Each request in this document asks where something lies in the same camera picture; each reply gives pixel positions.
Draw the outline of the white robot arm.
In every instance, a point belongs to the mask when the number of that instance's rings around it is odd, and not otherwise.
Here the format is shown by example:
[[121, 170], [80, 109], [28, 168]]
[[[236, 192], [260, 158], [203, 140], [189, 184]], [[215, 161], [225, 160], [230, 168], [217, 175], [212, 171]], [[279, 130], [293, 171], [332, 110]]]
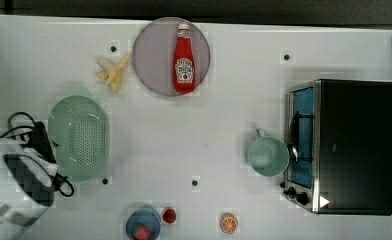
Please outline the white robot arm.
[[57, 171], [43, 123], [0, 137], [0, 240], [18, 240], [53, 205]]

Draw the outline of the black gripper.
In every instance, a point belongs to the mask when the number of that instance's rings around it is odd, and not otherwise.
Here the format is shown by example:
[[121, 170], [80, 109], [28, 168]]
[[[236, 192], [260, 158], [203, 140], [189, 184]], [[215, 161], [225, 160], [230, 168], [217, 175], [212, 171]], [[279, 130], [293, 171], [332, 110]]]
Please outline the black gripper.
[[43, 122], [36, 122], [29, 133], [28, 145], [40, 153], [44, 159], [55, 164], [55, 156]]

